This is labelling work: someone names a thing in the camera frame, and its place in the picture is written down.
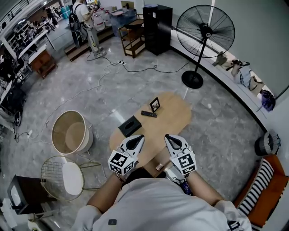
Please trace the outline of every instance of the gold wire chair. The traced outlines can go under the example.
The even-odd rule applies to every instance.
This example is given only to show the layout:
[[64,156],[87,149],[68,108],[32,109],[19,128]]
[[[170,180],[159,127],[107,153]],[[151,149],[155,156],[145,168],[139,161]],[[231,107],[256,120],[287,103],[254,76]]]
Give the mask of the gold wire chair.
[[81,195],[84,189],[98,189],[84,188],[84,175],[81,169],[99,165],[101,165],[99,162],[86,162],[78,165],[64,156],[51,157],[44,162],[41,168],[42,186],[50,196],[57,200],[74,200]]

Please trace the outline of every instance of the remote control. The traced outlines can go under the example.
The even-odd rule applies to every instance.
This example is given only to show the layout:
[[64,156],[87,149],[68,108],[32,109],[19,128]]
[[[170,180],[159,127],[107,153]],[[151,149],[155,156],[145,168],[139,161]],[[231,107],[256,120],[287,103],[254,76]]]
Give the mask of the remote control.
[[151,116],[151,117],[155,117],[157,118],[158,114],[157,113],[152,113],[152,112],[148,112],[148,111],[141,111],[142,115],[146,115],[146,116]]

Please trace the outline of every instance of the marble floor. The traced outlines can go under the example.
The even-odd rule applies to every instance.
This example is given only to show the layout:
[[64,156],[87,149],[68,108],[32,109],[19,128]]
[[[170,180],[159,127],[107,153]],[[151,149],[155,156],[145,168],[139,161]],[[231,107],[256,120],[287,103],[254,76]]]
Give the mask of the marble floor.
[[[143,51],[132,59],[124,56],[121,42],[116,37],[105,41],[102,46],[107,50],[106,58],[111,62],[124,60],[128,70],[157,65],[158,70],[175,71],[188,62],[172,50],[158,57]],[[32,130],[33,139],[23,135],[16,143],[14,136],[8,132],[2,141],[0,160],[5,178],[0,177],[0,199],[7,197],[8,185],[15,174],[40,177],[44,161],[58,155],[50,145],[51,129],[56,118],[66,110],[77,110],[92,123],[94,142],[91,155],[83,156],[101,162],[106,175],[110,175],[107,167],[111,153],[108,144],[113,130],[123,119],[131,117],[144,103],[163,91],[179,94],[191,106],[192,120],[180,135],[193,147],[198,172],[227,200],[237,196],[258,160],[254,142],[262,130],[226,89],[201,69],[198,72],[204,78],[204,85],[200,89],[187,89],[181,81],[181,75],[186,70],[194,69],[193,63],[177,73],[160,73],[151,69],[126,72],[121,65],[109,66],[111,73],[117,74],[108,74],[100,80],[109,71],[104,70],[109,62],[104,58],[87,61],[88,55],[85,53],[74,62],[63,57],[58,61],[58,67],[46,79],[38,78],[27,93],[23,121],[18,132]],[[99,81],[101,86],[93,88]],[[91,90],[74,97],[88,89]],[[79,164],[86,161],[76,155],[69,157]],[[86,186],[101,186],[105,182],[100,167],[85,171],[84,175]],[[77,211],[92,194],[92,191],[84,191],[71,202],[56,203],[60,213],[45,221],[53,230],[69,230]]]

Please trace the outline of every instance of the purple bag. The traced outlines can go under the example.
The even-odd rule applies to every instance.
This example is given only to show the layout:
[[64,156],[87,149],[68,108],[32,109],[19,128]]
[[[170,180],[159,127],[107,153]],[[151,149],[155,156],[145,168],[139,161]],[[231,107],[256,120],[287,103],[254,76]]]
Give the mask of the purple bag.
[[263,107],[265,107],[267,111],[272,111],[276,104],[276,100],[272,93],[267,90],[262,90],[260,94],[262,95]]

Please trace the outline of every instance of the black picture frame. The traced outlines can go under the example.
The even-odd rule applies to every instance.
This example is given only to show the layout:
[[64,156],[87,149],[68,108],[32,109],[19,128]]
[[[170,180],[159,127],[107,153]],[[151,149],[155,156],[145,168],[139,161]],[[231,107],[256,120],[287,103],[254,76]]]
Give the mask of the black picture frame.
[[155,112],[156,110],[158,110],[161,107],[159,100],[158,100],[158,97],[156,97],[149,105],[150,105],[152,112]]

